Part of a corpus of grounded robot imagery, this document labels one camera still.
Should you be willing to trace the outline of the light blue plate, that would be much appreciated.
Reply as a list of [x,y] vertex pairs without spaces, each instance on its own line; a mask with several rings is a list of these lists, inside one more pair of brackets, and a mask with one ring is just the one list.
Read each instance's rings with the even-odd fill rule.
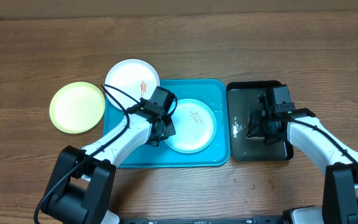
[[176,133],[165,142],[173,150],[184,154],[206,149],[212,143],[217,130],[213,111],[196,99],[178,100],[172,121]]

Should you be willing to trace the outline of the yellow-green plate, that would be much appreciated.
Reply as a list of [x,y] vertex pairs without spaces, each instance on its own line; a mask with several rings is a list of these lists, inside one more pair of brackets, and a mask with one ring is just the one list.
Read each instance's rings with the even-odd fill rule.
[[87,132],[101,120],[105,99],[101,90],[88,82],[74,82],[53,96],[49,115],[52,124],[68,134]]

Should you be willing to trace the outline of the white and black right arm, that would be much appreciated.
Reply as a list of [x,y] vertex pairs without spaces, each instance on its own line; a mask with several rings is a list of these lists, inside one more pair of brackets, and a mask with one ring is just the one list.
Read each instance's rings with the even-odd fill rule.
[[358,152],[331,134],[313,112],[278,106],[250,110],[247,137],[291,144],[324,175],[322,205],[287,210],[284,223],[358,223]]

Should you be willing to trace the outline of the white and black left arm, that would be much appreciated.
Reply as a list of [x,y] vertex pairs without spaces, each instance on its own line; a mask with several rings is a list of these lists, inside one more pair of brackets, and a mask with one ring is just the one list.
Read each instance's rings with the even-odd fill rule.
[[101,139],[83,149],[65,147],[36,206],[34,222],[44,213],[62,223],[120,223],[109,211],[117,167],[137,147],[175,134],[171,117],[177,104],[177,98],[142,98],[124,110],[122,121]]

